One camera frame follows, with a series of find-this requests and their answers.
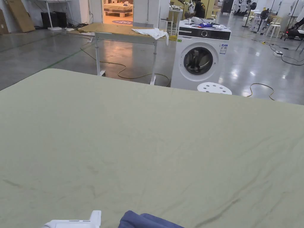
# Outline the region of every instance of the blue fabric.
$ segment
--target blue fabric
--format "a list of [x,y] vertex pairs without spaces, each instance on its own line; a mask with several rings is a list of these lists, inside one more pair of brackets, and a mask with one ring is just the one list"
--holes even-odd
[[127,211],[120,220],[118,228],[183,228],[167,220],[150,214],[138,215],[133,211]]
[[203,28],[212,28],[212,24],[199,24]]

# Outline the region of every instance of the black shirt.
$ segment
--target black shirt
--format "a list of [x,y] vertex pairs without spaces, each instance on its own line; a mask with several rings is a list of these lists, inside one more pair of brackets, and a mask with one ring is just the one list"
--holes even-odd
[[194,11],[196,12],[195,17],[205,18],[205,5],[203,3],[198,2],[195,5]]

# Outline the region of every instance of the black box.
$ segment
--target black box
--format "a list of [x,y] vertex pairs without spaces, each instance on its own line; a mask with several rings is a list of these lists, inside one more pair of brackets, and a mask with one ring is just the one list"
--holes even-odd
[[58,19],[58,26],[61,28],[66,28],[67,27],[67,14],[63,12],[56,12],[54,13],[57,14],[57,19]]
[[[50,13],[51,15],[51,20],[52,20],[52,26],[53,27],[59,27],[58,25],[58,18],[56,13]],[[50,19],[49,19],[49,14],[48,13],[41,13],[42,17],[42,23],[43,23],[43,28],[47,29],[51,27]]]

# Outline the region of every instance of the sticker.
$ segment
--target sticker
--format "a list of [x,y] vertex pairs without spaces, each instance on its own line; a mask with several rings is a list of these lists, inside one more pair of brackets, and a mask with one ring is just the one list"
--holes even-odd
[[228,44],[222,44],[220,54],[226,54]]
[[133,21],[112,21],[113,23],[116,24],[122,24],[122,25],[132,25]]

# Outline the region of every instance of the stand fan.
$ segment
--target stand fan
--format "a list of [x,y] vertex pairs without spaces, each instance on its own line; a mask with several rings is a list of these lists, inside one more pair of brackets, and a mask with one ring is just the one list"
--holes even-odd
[[268,18],[269,14],[270,14],[269,13],[269,9],[263,10],[261,12],[261,14],[260,14],[261,21],[260,21],[260,24],[259,24],[259,27],[258,27],[257,31],[254,32],[254,33],[258,33],[259,32],[259,29],[261,27],[262,21],[265,20],[266,18]]
[[256,3],[256,2],[253,2],[253,3],[250,5],[250,9],[249,9],[249,13],[248,13],[248,16],[247,16],[246,23],[245,23],[245,25],[242,25],[242,27],[245,27],[245,28],[248,28],[248,27],[249,27],[249,26],[247,26],[247,22],[248,22],[248,18],[249,18],[249,15],[250,15],[250,11],[251,11],[251,10],[255,10],[256,7],[257,7],[257,3]]

